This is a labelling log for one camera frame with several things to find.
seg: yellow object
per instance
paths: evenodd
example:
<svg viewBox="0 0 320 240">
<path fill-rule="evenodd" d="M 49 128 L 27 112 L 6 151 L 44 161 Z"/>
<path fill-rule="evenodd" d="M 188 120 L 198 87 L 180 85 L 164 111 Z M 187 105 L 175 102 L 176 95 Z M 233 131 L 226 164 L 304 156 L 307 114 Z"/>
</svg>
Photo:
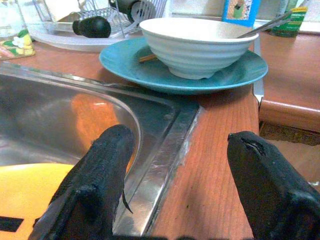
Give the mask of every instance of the yellow object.
<svg viewBox="0 0 320 240">
<path fill-rule="evenodd" d="M 0 240 L 27 240 L 73 165 L 35 163 L 0 167 L 0 216 L 20 218 L 16 232 L 0 230 Z"/>
</svg>

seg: bottle label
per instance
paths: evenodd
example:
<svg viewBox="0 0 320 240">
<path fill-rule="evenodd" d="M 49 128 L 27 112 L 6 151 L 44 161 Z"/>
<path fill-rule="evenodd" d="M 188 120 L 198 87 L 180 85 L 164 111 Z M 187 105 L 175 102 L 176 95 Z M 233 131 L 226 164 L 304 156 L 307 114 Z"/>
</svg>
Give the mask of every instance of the bottle label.
<svg viewBox="0 0 320 240">
<path fill-rule="evenodd" d="M 302 7 L 296 7 L 292 8 L 291 15 L 288 17 L 291 20 L 283 25 L 274 27 L 274 30 L 276 31 L 291 31 L 291 32 L 297 32 L 299 31 L 299 28 L 304 21 L 306 12 L 308 8 L 306 6 Z"/>
</svg>

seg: green bottle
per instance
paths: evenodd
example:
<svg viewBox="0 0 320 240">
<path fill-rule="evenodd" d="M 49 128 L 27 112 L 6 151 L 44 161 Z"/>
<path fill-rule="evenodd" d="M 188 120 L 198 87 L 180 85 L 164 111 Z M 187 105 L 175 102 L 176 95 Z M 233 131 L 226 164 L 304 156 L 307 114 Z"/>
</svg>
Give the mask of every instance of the green bottle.
<svg viewBox="0 0 320 240">
<path fill-rule="evenodd" d="M 307 7 L 296 7 L 298 0 L 281 0 L 279 4 L 279 9 L 277 12 L 277 17 L 292 11 L 291 15 L 288 16 L 291 20 L 283 25 L 275 26 L 270 31 L 270 34 L 280 37 L 293 38 L 298 35 L 300 26 L 304 21 Z"/>
</svg>

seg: chopstick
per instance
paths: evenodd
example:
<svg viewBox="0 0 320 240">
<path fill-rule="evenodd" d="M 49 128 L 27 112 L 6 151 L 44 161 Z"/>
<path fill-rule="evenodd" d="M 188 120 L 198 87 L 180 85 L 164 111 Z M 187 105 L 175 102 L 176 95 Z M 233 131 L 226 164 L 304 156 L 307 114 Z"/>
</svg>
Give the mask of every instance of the chopstick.
<svg viewBox="0 0 320 240">
<path fill-rule="evenodd" d="M 249 31 L 243 35 L 238 36 L 237 39 L 245 38 L 245 37 L 251 36 L 252 34 L 255 34 L 257 32 L 264 31 L 264 30 L 270 29 L 272 27 L 285 24 L 286 22 L 290 21 L 290 18 L 285 19 L 286 17 L 290 16 L 290 14 L 292 14 L 291 10 L 287 11 L 285 14 L 282 14 L 282 15 L 276 17 L 275 19 L 267 22 L 266 24 L 254 29 L 252 31 Z"/>
<path fill-rule="evenodd" d="M 144 63 L 146 61 L 150 61 L 150 60 L 156 59 L 156 58 L 157 58 L 157 56 L 154 55 L 154 54 L 150 54 L 150 55 L 147 55 L 147 56 L 142 56 L 142 57 L 139 58 L 139 63 Z"/>
</svg>

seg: floor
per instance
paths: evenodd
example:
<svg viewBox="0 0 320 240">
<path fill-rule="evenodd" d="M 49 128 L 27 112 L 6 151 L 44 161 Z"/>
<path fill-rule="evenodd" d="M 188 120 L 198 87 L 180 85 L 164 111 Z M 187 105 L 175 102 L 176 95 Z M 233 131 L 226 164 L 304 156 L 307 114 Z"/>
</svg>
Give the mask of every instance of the floor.
<svg viewBox="0 0 320 240">
<path fill-rule="evenodd" d="M 263 123 L 260 136 L 274 144 L 293 167 L 320 192 L 320 133 Z"/>
</svg>

